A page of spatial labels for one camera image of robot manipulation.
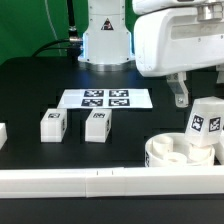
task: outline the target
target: white cup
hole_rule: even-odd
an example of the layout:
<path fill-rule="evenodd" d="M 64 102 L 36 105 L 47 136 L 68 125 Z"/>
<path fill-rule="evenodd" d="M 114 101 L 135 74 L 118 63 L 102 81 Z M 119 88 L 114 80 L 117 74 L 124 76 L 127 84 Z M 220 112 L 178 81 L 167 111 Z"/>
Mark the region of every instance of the white cup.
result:
<path fill-rule="evenodd" d="M 189 159 L 194 162 L 200 162 L 205 159 L 208 159 L 208 157 L 211 155 L 212 147 L 205 146 L 205 147 L 197 147 L 196 145 L 190 144 L 189 147 Z"/>
<path fill-rule="evenodd" d="M 171 166 L 180 166 L 187 164 L 187 157 L 179 152 L 168 152 L 163 156 L 163 160 Z"/>
<path fill-rule="evenodd" d="M 152 153 L 154 156 L 163 158 L 163 156 L 173 151 L 173 139 L 166 135 L 155 136 L 152 140 Z"/>

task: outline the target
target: white block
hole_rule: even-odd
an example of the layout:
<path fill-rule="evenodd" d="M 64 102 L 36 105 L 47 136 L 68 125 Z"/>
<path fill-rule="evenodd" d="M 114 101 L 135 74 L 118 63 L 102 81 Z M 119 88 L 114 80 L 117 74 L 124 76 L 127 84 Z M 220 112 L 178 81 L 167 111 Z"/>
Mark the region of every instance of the white block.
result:
<path fill-rule="evenodd" d="M 124 196 L 124 168 L 86 170 L 86 197 Z"/>
<path fill-rule="evenodd" d="M 7 140 L 6 127 L 4 123 L 0 123 L 0 149 Z"/>
<path fill-rule="evenodd" d="M 224 121 L 224 100 L 206 97 L 194 101 L 185 132 L 186 141 L 198 147 L 219 141 Z"/>
<path fill-rule="evenodd" d="M 85 197 L 85 170 L 1 170 L 0 198 Z"/>
<path fill-rule="evenodd" d="M 93 109 L 86 120 L 85 140 L 105 142 L 111 128 L 111 109 Z"/>
<path fill-rule="evenodd" d="M 224 191 L 223 168 L 126 168 L 125 196 L 221 193 Z"/>
<path fill-rule="evenodd" d="M 61 142 L 67 128 L 67 110 L 48 109 L 40 126 L 41 142 Z"/>

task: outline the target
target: black cable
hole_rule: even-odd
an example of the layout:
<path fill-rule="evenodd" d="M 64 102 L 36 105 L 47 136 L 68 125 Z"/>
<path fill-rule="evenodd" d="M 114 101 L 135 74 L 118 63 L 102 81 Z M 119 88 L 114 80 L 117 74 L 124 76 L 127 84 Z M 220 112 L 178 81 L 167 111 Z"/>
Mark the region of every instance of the black cable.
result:
<path fill-rule="evenodd" d="M 69 23 L 69 37 L 74 37 L 78 35 L 78 32 L 75 27 L 75 16 L 73 9 L 73 0 L 67 0 L 67 9 L 68 9 L 68 23 Z"/>
<path fill-rule="evenodd" d="M 69 47 L 49 47 L 49 48 L 44 48 L 42 49 L 42 51 L 40 51 L 39 53 L 43 52 L 43 51 L 48 51 L 48 50 L 63 50 L 63 49 L 66 49 L 68 50 Z"/>
<path fill-rule="evenodd" d="M 50 47 L 52 45 L 59 44 L 59 43 L 65 43 L 65 42 L 69 42 L 69 39 L 55 40 L 55 41 L 52 41 L 52 42 L 50 42 L 48 44 L 45 44 L 44 46 L 42 46 L 41 48 L 39 48 L 37 51 L 35 51 L 32 54 L 32 57 L 36 57 L 36 55 L 38 55 L 41 51 L 44 51 L 45 49 L 48 49 L 48 47 Z"/>
<path fill-rule="evenodd" d="M 67 7 L 68 7 L 69 26 L 75 26 L 75 17 L 74 17 L 74 10 L 73 10 L 72 0 L 67 0 Z"/>

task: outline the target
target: white container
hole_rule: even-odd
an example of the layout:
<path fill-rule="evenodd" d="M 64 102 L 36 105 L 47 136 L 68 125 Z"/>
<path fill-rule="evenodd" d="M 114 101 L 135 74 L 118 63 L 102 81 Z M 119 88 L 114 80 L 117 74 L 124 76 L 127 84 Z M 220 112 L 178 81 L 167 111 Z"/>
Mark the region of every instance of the white container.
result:
<path fill-rule="evenodd" d="M 181 153 L 187 157 L 186 164 L 179 164 L 179 166 L 213 166 L 215 158 L 215 149 L 211 145 L 211 152 L 207 159 L 194 162 L 189 158 L 190 143 L 184 139 L 183 133 L 166 133 L 157 136 L 168 136 L 173 139 L 173 152 Z M 150 138 L 145 145 L 145 166 L 146 167 L 165 167 L 170 166 L 170 163 L 163 158 L 158 158 L 153 154 L 153 138 Z"/>

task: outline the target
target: white cube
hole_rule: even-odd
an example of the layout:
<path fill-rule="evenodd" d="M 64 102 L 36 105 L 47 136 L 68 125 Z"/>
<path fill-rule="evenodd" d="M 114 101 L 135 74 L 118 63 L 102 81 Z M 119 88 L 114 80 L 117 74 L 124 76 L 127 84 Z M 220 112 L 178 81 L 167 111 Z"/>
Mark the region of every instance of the white cube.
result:
<path fill-rule="evenodd" d="M 105 142 L 111 128 L 111 109 L 93 109 L 86 120 L 85 140 Z"/>
<path fill-rule="evenodd" d="M 0 149 L 7 140 L 6 127 L 4 123 L 0 123 Z"/>
<path fill-rule="evenodd" d="M 41 142 L 61 142 L 67 128 L 67 110 L 48 109 L 40 127 Z"/>
<path fill-rule="evenodd" d="M 194 101 L 185 139 L 198 147 L 219 141 L 224 121 L 224 100 L 206 97 Z"/>

